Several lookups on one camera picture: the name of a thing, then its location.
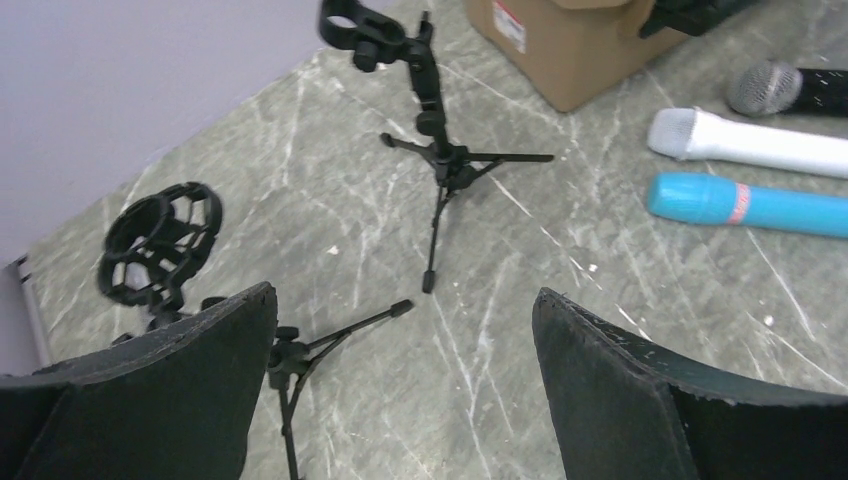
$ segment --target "microphone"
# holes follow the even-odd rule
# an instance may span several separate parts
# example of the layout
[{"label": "microphone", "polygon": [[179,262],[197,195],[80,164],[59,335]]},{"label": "microphone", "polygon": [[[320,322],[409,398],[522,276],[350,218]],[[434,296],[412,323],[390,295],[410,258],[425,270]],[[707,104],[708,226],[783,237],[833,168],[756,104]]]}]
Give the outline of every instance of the microphone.
[{"label": "microphone", "polygon": [[848,198],[755,187],[706,173],[661,173],[648,211],[697,225],[745,225],[848,238]]},{"label": "microphone", "polygon": [[677,160],[726,160],[848,178],[848,140],[733,122],[698,108],[660,110],[648,146]]},{"label": "microphone", "polygon": [[731,81],[727,104],[749,117],[775,113],[848,117],[848,71],[761,62]]}]

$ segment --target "silver microphone grille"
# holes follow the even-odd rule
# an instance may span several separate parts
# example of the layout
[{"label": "silver microphone grille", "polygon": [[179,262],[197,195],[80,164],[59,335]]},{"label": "silver microphone grille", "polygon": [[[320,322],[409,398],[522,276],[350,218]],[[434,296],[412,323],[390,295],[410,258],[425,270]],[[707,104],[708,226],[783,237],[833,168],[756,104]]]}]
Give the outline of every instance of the silver microphone grille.
[{"label": "silver microphone grille", "polygon": [[773,115],[789,108],[803,83],[801,72],[785,62],[758,63],[736,77],[727,91],[727,103],[749,117]]},{"label": "silver microphone grille", "polygon": [[684,158],[697,117],[698,111],[693,108],[660,110],[648,133],[648,147],[668,157]]}]

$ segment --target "blue microphone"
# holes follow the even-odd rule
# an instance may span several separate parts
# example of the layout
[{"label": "blue microphone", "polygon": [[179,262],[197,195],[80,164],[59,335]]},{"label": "blue microphone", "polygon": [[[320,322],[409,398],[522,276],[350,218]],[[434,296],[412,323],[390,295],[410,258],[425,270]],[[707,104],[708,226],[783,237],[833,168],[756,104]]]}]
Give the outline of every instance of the blue microphone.
[{"label": "blue microphone", "polygon": [[746,225],[848,238],[848,198],[754,187],[705,173],[661,173],[648,211],[699,225]]}]

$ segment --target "microphone stand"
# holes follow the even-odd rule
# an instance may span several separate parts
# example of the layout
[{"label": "microphone stand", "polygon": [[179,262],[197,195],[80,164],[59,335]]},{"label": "microphone stand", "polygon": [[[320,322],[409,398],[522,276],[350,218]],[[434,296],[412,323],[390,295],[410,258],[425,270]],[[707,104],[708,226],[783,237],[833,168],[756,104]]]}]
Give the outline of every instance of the microphone stand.
[{"label": "microphone stand", "polygon": [[[333,23],[333,17],[344,17],[356,24],[341,27]],[[427,146],[394,138],[388,133],[380,140],[389,148],[400,148],[419,154],[430,165],[439,187],[436,209],[431,226],[430,256],[424,272],[422,291],[432,293],[436,283],[433,270],[436,255],[436,240],[442,212],[461,190],[471,186],[475,180],[486,175],[506,162],[545,163],[553,155],[519,155],[500,153],[471,153],[464,145],[453,145],[448,140],[447,117],[442,102],[439,68],[431,48],[435,28],[430,23],[429,12],[421,16],[418,36],[407,38],[403,27],[396,20],[362,6],[358,0],[324,0],[321,5],[319,32],[324,40],[339,50],[353,50],[353,64],[359,70],[373,72],[377,63],[390,64],[397,60],[409,66],[412,90],[418,97],[421,113],[415,126],[421,135],[432,137]],[[471,162],[487,163],[480,170]]]},{"label": "microphone stand", "polygon": [[[189,205],[187,215],[178,215],[177,204],[185,202]],[[197,216],[198,220],[193,213],[199,208],[203,214]],[[98,269],[98,288],[116,303],[147,306],[153,316],[147,325],[148,332],[188,317],[189,314],[180,311],[185,303],[182,286],[209,259],[222,219],[223,206],[218,196],[206,185],[196,182],[174,185],[135,202],[115,220],[106,235]],[[133,267],[143,270],[146,284],[128,278]],[[200,309],[206,310],[224,300],[226,297],[205,298]],[[297,328],[277,327],[266,372],[268,383],[280,397],[281,434],[286,442],[291,480],[301,480],[297,473],[291,423],[306,380],[321,360],[353,332],[385,318],[397,318],[413,307],[412,301],[402,300],[382,313],[308,344],[295,341],[300,336]],[[132,338],[133,335],[124,333],[112,344]],[[316,355],[307,358],[321,347],[324,348]],[[297,380],[289,397],[292,376]]]},{"label": "microphone stand", "polygon": [[[357,322],[335,333],[327,335],[319,340],[305,344],[296,342],[300,332],[295,327],[278,327],[276,342],[271,347],[271,360],[268,362],[268,381],[272,389],[277,390],[280,397],[280,412],[283,418],[281,433],[286,441],[286,456],[289,463],[289,478],[300,480],[297,473],[297,454],[295,452],[294,436],[292,434],[292,418],[297,400],[303,391],[306,380],[318,367],[318,364],[327,357],[350,335],[362,328],[372,325],[384,318],[397,318],[412,310],[413,304],[409,300],[403,300],[391,306],[388,310],[374,315],[370,318]],[[306,357],[316,349],[329,344],[310,359]],[[297,379],[294,390],[289,396],[291,378]]]}]

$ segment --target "wall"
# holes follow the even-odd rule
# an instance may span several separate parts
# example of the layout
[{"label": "wall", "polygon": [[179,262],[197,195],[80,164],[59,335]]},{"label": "wall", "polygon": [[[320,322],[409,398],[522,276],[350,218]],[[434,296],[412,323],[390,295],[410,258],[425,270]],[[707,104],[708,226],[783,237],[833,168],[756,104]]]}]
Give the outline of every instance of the wall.
[{"label": "wall", "polygon": [[308,58],[319,3],[2,2],[0,265]]}]

